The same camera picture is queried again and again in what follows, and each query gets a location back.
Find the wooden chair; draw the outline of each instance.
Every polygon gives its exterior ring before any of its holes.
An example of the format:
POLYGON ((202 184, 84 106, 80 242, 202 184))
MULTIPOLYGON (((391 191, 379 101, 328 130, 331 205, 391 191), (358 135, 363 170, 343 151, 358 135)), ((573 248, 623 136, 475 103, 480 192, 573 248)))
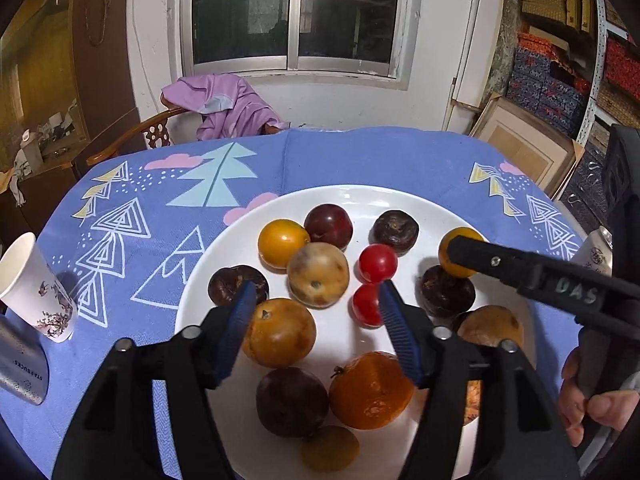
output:
MULTIPOLYGON (((166 128, 166 123, 171 117, 175 117, 177 115, 187 113, 188 110, 184 108, 180 108, 173 103, 167 101, 163 95, 160 96, 160 102, 168 108, 164 112, 160 112, 158 115, 154 115, 153 117, 147 119, 143 123, 134 126, 128 132, 122 134, 119 138, 114 140, 109 146, 104 148, 101 152, 96 153, 95 155, 90 156, 86 160, 86 164, 88 166, 95 166, 104 160, 108 160, 109 158, 113 158, 114 156, 118 156, 119 150, 123 147, 123 145, 134 138, 139 134, 143 134, 145 139, 148 141, 148 145, 151 148, 160 148, 164 146, 169 146, 171 144, 171 138, 169 137, 169 131, 166 128)), ((275 126, 269 126, 265 124, 262 128, 261 135, 271 135, 276 134, 280 131, 279 128, 275 126)))

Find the human hand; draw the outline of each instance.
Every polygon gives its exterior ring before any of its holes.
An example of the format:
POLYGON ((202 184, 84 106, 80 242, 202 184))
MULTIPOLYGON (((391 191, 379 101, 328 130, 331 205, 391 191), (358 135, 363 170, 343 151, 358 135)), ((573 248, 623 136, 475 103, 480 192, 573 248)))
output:
POLYGON ((575 348, 562 367, 563 382, 558 398, 560 418, 574 447, 579 446, 584 437, 585 412, 598 424, 622 431, 640 400, 640 395, 633 390, 608 392, 587 399, 576 383, 579 368, 580 352, 575 348))

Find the tablecloth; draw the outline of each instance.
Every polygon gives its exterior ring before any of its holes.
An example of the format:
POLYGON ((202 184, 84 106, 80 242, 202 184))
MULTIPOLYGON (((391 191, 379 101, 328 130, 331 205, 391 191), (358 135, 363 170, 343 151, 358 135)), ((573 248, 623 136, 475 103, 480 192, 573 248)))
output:
MULTIPOLYGON (((42 338, 50 367, 47 399, 31 406, 0 390, 2 417, 46 476, 114 341, 130 336, 143 345, 172 336, 184 285, 216 236, 261 203, 331 184, 424 197, 505 246, 569 259, 580 245, 553 203, 518 168, 484 142, 458 134, 388 127, 288 130, 105 161, 74 186, 38 238, 80 314, 70 340, 42 338)), ((548 306, 534 304, 532 311, 538 372, 554 396, 579 327, 548 306)), ((160 383, 154 399, 162 463, 179 478, 160 383)))

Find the paper cup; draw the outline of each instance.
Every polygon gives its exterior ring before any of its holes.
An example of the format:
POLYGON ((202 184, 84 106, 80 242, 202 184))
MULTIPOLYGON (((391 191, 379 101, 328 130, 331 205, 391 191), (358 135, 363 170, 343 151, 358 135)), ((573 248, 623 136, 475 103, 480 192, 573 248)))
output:
POLYGON ((18 238, 0 260, 0 300, 56 343, 74 331, 78 308, 49 269, 33 233, 18 238))

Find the light blue tree print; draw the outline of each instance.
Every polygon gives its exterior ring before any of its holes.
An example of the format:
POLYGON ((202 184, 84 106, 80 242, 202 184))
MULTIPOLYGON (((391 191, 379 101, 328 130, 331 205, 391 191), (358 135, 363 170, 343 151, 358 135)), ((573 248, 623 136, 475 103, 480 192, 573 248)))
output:
POLYGON ((202 158, 209 162, 199 165, 179 178, 201 180, 190 190, 171 200, 167 205, 183 207, 237 207, 235 199, 226 186, 226 178, 257 178, 257 175, 236 160, 244 156, 255 155, 237 142, 226 144, 221 148, 205 153, 202 158))

